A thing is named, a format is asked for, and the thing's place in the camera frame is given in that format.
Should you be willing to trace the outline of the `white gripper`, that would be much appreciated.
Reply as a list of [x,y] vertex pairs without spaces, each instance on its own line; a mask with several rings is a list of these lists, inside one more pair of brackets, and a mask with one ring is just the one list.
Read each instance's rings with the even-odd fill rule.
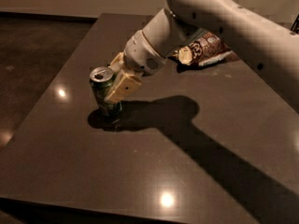
[[135,72],[152,76],[166,64],[166,58],[161,57],[143,32],[138,30],[127,41],[123,53],[119,52],[109,64],[109,68],[117,74],[105,97],[105,101],[109,104],[122,101],[141,87],[141,76],[135,72],[122,70],[124,63]]

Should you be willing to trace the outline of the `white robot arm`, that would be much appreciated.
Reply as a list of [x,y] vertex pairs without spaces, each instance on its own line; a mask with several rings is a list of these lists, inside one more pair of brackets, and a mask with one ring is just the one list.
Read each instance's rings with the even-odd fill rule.
[[299,34],[233,0],[166,0],[127,42],[110,67],[117,75],[105,101],[115,104],[155,74],[176,49],[211,32],[219,37],[295,111],[299,111]]

